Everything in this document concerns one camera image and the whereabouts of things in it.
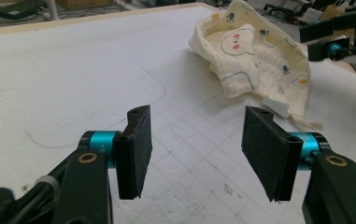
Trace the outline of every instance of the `equipment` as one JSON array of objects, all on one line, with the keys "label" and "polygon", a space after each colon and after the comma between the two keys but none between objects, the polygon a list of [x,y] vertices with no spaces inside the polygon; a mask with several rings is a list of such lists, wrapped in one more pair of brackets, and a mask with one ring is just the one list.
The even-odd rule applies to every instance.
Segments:
[{"label": "equipment", "polygon": [[42,7],[47,7],[47,4],[43,1],[24,0],[6,7],[0,7],[0,17],[16,21],[36,14]]},{"label": "equipment", "polygon": [[334,153],[320,133],[286,133],[273,117],[247,106],[241,145],[270,202],[289,201],[297,167],[308,168],[306,223],[356,224],[356,163]]},{"label": "equipment", "polygon": [[268,10],[269,8],[271,8],[269,11],[268,11],[268,14],[269,15],[272,15],[273,12],[281,12],[283,14],[285,14],[286,17],[293,17],[295,16],[295,12],[291,9],[287,9],[285,8],[285,3],[286,3],[286,0],[282,0],[279,4],[279,6],[274,6],[272,4],[265,4],[263,10],[266,11]]},{"label": "equipment", "polygon": [[[349,38],[346,36],[324,39],[332,35],[334,31],[350,28],[355,29],[353,45],[349,43]],[[308,59],[311,62],[319,62],[325,58],[338,61],[350,55],[356,55],[356,7],[349,7],[344,14],[328,21],[319,21],[301,28],[300,41],[302,43],[315,41],[308,45]]]},{"label": "equipment", "polygon": [[121,199],[141,195],[152,151],[150,106],[128,112],[121,132],[86,132],[78,148],[15,200],[0,188],[0,223],[113,223],[107,167],[116,168]]}]

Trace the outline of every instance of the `grid pattern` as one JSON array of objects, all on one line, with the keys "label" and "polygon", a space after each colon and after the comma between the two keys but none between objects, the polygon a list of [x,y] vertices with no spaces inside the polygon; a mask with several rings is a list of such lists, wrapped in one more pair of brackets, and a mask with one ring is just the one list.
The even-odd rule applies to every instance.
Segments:
[{"label": "grid pattern", "polygon": [[218,95],[153,130],[142,198],[121,201],[114,191],[116,223],[304,223],[306,187],[290,203],[268,202],[240,148],[244,111]]}]

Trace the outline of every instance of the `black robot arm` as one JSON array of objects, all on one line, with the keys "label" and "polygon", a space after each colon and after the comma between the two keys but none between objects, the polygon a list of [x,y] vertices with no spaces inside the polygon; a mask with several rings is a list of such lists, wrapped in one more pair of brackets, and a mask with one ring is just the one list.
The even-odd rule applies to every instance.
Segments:
[{"label": "black robot arm", "polygon": [[269,200],[289,201],[297,168],[308,168],[306,223],[356,224],[356,163],[333,152],[320,133],[286,133],[273,117],[247,106],[242,136],[242,150]]},{"label": "black robot arm", "polygon": [[128,112],[123,132],[86,132],[78,148],[18,200],[0,188],[0,223],[113,223],[107,168],[121,199],[140,197],[152,151],[150,106]]}]

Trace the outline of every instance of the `black cable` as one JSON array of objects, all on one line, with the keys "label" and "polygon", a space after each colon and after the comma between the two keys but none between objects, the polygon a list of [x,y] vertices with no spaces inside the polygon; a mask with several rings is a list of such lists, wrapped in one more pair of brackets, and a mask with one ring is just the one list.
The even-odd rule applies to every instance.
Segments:
[{"label": "black cable", "polygon": [[[62,183],[64,177],[64,171],[66,169],[66,163],[68,160],[64,160],[62,164],[58,165],[54,168],[54,172],[51,172],[49,175],[52,175],[59,183]],[[40,194],[41,190],[44,188],[45,183],[37,183],[34,187],[32,187],[25,195],[17,200],[17,206],[19,210],[22,210],[26,207],[32,200]]]},{"label": "black cable", "polygon": [[212,3],[213,3],[214,1],[213,0],[205,0],[205,3],[207,3],[208,5],[211,5],[212,6]]},{"label": "black cable", "polygon": [[256,10],[257,13],[259,13],[263,17],[269,17],[269,18],[275,19],[275,21],[270,21],[271,23],[277,23],[278,21],[280,21],[280,22],[283,22],[283,23],[287,23],[289,25],[297,25],[295,23],[292,23],[291,21],[287,21],[286,17],[278,17],[278,16],[270,15],[270,14],[266,13],[264,10],[262,10],[260,8],[255,8],[255,10]]},{"label": "black cable", "polygon": [[44,184],[42,190],[16,215],[9,224],[23,224],[32,218],[37,210],[40,209],[41,204],[53,193],[52,186]]},{"label": "black cable", "polygon": [[128,5],[128,2],[124,1],[124,5],[122,4],[122,0],[120,0],[120,5],[121,5],[121,11],[124,11],[124,7],[126,7],[126,5]]},{"label": "black cable", "polygon": [[80,17],[87,17],[87,16],[103,15],[103,14],[107,14],[108,10],[121,10],[121,9],[114,5],[109,5],[106,7],[91,7],[86,9],[83,13],[80,14],[78,13],[60,14],[60,12],[67,12],[67,11],[59,11],[58,14],[64,16],[62,18],[63,20],[68,18],[80,18]]},{"label": "black cable", "polygon": [[273,2],[271,2],[271,0],[270,0],[264,4],[264,7],[265,7],[265,5],[277,6],[276,3],[279,3],[279,5],[281,5],[282,1],[284,1],[284,0],[277,0],[277,1],[273,1]]}]

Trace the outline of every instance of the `cable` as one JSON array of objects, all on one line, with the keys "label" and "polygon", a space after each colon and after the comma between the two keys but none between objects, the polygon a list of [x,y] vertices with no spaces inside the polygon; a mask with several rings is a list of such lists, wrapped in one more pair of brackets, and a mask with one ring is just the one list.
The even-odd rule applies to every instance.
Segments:
[{"label": "cable", "polygon": [[122,0],[120,0],[120,5],[121,5],[121,11],[124,11],[124,7],[126,7],[126,5],[128,5],[128,2],[124,1],[124,5],[122,4]]},{"label": "cable", "polygon": [[275,19],[275,21],[270,21],[271,23],[277,23],[280,21],[280,22],[290,24],[290,25],[297,25],[296,23],[292,22],[294,20],[294,17],[291,17],[292,21],[289,21],[289,20],[286,20],[287,17],[273,16],[273,15],[270,15],[270,14],[266,13],[264,10],[257,8],[257,7],[254,9],[256,10],[257,13],[259,13],[263,17],[269,17],[269,18]]},{"label": "cable", "polygon": [[40,208],[40,205],[51,195],[53,189],[50,185],[44,184],[43,189],[10,221],[10,224],[26,223],[33,214]]},{"label": "cable", "polygon": [[277,1],[271,2],[271,0],[270,0],[270,1],[268,1],[267,3],[265,3],[265,5],[277,6],[277,4],[279,4],[279,6],[282,7],[283,4],[285,4],[284,1],[285,1],[285,0],[277,0]]},{"label": "cable", "polygon": [[[52,175],[55,179],[57,179],[60,183],[63,180],[64,177],[64,171],[66,169],[66,163],[68,159],[63,160],[57,167],[54,168],[52,172],[49,173],[49,175]],[[17,206],[19,210],[22,210],[24,207],[26,207],[32,200],[37,197],[38,194],[40,194],[41,190],[43,190],[43,186],[45,186],[45,183],[38,183],[35,184],[34,187],[32,187],[25,195],[19,198],[17,200]]]},{"label": "cable", "polygon": [[205,3],[212,6],[212,7],[216,7],[218,9],[226,9],[231,2],[226,1],[226,0],[205,0]]},{"label": "cable", "polygon": [[63,19],[69,19],[69,18],[80,18],[80,17],[87,17],[87,16],[96,16],[96,15],[102,15],[102,14],[107,14],[108,10],[121,10],[121,8],[118,8],[114,5],[109,5],[105,7],[90,7],[86,9],[83,13],[66,13],[62,14],[61,12],[68,12],[67,10],[65,11],[59,11],[58,14],[60,16],[64,16]]}]

